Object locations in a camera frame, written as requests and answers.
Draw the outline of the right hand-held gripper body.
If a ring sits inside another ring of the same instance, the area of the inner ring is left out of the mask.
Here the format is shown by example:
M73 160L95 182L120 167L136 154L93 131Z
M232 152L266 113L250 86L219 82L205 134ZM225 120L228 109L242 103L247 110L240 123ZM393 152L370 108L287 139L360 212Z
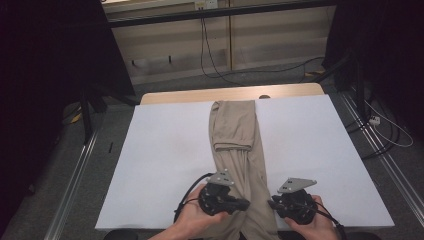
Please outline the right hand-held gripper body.
M305 188L315 184L315 180L288 178L277 190L277 203L281 205L277 210L278 215L281 218L290 218L297 224L310 224L318 207Z

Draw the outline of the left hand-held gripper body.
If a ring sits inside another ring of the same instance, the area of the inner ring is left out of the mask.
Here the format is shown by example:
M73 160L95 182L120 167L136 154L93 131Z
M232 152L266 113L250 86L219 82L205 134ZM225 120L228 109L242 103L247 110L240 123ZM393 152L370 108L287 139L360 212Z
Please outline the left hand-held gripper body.
M232 214L235 211L236 198L229 195L231 185L233 181L226 171L211 175L199 194L201 209L210 216L220 212Z

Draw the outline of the beige pants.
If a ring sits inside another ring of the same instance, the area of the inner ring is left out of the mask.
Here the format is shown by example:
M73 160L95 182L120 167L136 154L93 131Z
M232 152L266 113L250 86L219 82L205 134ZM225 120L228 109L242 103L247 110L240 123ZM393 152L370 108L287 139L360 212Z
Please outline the beige pants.
M268 201L265 159L254 101L217 101L209 117L215 166L234 180L230 194L250 202L200 235L203 240L280 240Z

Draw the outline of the person's left hand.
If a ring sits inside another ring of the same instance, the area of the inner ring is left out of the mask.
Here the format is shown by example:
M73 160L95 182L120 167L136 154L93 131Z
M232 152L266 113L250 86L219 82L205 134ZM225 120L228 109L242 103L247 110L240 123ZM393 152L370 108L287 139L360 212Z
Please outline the person's left hand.
M201 184L188 195L188 200L175 222L177 232L183 239L196 237L209 227L221 223L229 216L227 212L220 212L210 216L201 209L197 198L204 187L205 185Z

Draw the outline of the person's right hand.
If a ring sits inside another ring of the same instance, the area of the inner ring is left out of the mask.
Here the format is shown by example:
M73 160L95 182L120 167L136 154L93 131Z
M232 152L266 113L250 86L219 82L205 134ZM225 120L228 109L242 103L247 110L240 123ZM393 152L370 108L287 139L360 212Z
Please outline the person's right hand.
M290 218L285 218L286 224L294 231L298 232L306 240L339 240L333 222L317 213L313 221L308 225L299 225Z

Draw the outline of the white board table cover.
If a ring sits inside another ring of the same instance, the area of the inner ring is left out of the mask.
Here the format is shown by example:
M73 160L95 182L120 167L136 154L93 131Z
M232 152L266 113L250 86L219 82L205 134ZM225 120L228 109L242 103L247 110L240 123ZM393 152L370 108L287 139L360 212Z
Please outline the white board table cover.
M326 95L258 99L256 115L270 193L290 177L346 227L394 222ZM168 227L181 198L215 164L208 102L136 107L96 229Z

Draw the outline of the black metal stand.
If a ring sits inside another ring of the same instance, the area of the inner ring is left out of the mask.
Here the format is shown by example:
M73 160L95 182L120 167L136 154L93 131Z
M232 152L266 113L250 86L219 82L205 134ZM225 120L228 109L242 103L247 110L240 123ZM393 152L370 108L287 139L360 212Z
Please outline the black metal stand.
M331 66L323 74L316 77L313 82L321 83L331 75L341 73L343 69L350 71L348 77L355 82L356 109L360 119L365 121L367 115L365 108L363 67L352 53L346 54L340 61Z
M108 109L104 97L109 96L128 106L137 106L140 104L133 98L118 94L110 89L103 88L100 85L84 88L80 94L80 106L84 125L84 143L87 144L94 135L94 127L91 121L90 109L96 113L105 113Z

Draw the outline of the black curtain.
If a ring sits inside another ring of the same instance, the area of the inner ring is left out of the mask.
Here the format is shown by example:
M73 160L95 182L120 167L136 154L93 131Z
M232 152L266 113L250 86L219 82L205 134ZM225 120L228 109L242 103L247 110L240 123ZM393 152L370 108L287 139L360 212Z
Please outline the black curtain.
M63 109L133 93L102 0L0 0L0 235L41 173Z
M323 66L347 54L424 139L424 0L346 0L336 6Z

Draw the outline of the black horizontal bar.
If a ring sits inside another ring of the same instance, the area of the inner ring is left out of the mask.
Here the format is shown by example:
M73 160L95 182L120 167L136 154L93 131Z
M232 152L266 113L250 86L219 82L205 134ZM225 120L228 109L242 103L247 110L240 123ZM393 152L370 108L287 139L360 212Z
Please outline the black horizontal bar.
M207 19L216 17L267 13L276 11L288 11L298 9L335 6L342 0L292 0L284 3L260 4L249 6L226 7L211 10L193 10L181 13L169 13L154 16L118 18L110 20L110 28L150 25L168 22L187 21L195 19Z

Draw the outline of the metal floor rail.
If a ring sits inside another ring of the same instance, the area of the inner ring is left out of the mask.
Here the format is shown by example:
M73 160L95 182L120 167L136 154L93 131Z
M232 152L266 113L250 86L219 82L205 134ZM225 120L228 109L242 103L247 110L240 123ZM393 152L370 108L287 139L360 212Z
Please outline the metal floor rail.
M83 174L86 170L86 165L94 149L96 140L97 133L93 133L83 145L77 164L73 170L71 178L49 225L46 235L44 236L44 240L60 240L68 216L71 212L72 205L77 196L77 191L82 181Z
M341 94L341 99L350 115L357 120L360 132L366 138L371 148L374 151L381 152L381 154L377 156L377 159L383 165L383 168L390 176L419 223L424 227L424 199L411 185L391 154L388 151L384 152L384 144L374 128L359 117L353 99L345 94Z

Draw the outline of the wall socket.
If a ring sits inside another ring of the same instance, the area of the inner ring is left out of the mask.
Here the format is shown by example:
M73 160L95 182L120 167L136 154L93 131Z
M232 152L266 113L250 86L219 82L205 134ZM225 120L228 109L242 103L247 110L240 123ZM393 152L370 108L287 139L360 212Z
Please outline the wall socket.
M196 10L217 9L218 0L195 0L194 6Z

